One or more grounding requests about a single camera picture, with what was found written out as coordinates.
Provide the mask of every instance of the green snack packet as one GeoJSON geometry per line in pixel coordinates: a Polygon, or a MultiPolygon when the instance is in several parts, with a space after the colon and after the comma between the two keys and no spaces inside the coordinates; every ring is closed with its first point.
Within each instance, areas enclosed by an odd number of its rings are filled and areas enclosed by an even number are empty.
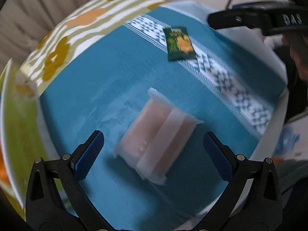
{"type": "Polygon", "coordinates": [[[166,36],[168,61],[196,58],[186,27],[163,28],[163,31],[166,36]]]}

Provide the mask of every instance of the metal screw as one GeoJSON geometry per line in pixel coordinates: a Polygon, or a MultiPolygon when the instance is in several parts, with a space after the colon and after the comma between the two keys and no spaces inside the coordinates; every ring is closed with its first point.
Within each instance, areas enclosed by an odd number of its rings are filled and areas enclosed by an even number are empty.
{"type": "Polygon", "coordinates": [[[243,156],[243,155],[237,155],[236,158],[237,158],[238,160],[240,160],[240,161],[245,160],[245,156],[243,156]]]}
{"type": "Polygon", "coordinates": [[[241,21],[242,21],[242,18],[240,18],[239,16],[236,16],[236,17],[235,17],[235,21],[241,22],[241,21]]]}
{"type": "Polygon", "coordinates": [[[70,159],[70,154],[65,154],[65,155],[63,155],[63,156],[62,156],[62,159],[65,160],[65,161],[68,160],[68,159],[70,159]]]}
{"type": "Polygon", "coordinates": [[[40,163],[42,161],[42,158],[41,157],[38,157],[34,160],[35,163],[40,163]]]}
{"type": "Polygon", "coordinates": [[[271,158],[266,158],[265,161],[268,163],[268,164],[272,164],[273,163],[273,160],[271,158]]]}

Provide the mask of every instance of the person's hand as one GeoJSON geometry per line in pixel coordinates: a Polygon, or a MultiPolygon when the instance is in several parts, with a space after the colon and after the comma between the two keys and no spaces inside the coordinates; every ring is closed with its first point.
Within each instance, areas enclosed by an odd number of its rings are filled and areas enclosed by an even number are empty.
{"type": "MultiPolygon", "coordinates": [[[[303,36],[303,38],[308,44],[308,37],[303,36]]],[[[284,45],[289,45],[289,42],[285,36],[282,37],[281,41],[284,45]]],[[[296,51],[293,48],[290,48],[290,56],[295,62],[299,78],[303,81],[308,81],[308,63],[303,63],[301,58],[298,56],[298,53],[296,53],[296,51]]]]}

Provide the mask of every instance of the blue gripper pad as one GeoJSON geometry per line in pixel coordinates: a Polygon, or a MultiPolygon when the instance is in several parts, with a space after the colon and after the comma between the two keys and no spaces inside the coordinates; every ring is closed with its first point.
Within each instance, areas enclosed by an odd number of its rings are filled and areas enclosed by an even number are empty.
{"type": "Polygon", "coordinates": [[[87,177],[88,172],[90,171],[103,146],[104,135],[101,131],[97,131],[95,137],[88,144],[84,152],[74,164],[74,177],[76,181],[84,180],[87,177]]]}
{"type": "Polygon", "coordinates": [[[203,138],[203,146],[210,156],[213,164],[215,165],[222,180],[230,182],[233,178],[234,168],[225,156],[218,144],[210,136],[210,133],[206,133],[203,138]]]}

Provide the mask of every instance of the white cloth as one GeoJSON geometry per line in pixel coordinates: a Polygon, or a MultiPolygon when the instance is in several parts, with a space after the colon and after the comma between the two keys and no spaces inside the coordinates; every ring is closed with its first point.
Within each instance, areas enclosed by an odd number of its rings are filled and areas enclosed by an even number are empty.
{"type": "Polygon", "coordinates": [[[20,64],[66,16],[89,0],[7,0],[0,11],[0,72],[20,64]]]}

